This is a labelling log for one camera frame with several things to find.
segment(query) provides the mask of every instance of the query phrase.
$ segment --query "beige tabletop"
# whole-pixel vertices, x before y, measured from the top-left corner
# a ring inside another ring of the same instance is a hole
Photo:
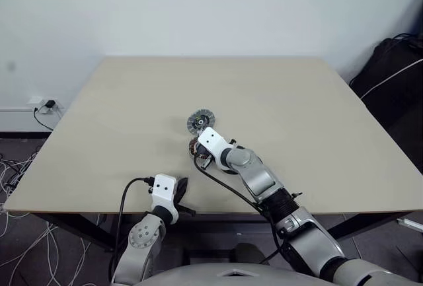
[[[8,210],[115,213],[138,176],[188,176],[185,206],[249,213],[200,174],[188,116],[207,108],[312,213],[423,209],[423,178],[348,85],[314,58],[108,57],[42,147]],[[248,195],[237,176],[210,172]],[[125,211],[150,210],[135,183]]]

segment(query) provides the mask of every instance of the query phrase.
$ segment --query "metal disc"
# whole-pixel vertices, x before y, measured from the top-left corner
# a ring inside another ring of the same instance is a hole
[[[213,127],[215,117],[212,111],[200,109],[195,111],[186,123],[186,127],[191,134],[198,135],[206,127]]]

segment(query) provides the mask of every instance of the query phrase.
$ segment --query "table leg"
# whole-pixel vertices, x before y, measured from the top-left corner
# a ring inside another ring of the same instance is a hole
[[[97,244],[105,250],[114,249],[114,237],[77,213],[33,213],[37,217],[53,223],[81,238]]]
[[[335,240],[345,240],[346,238],[374,229],[397,218],[404,217],[409,213],[410,212],[359,213],[339,225],[330,228],[328,232]]]

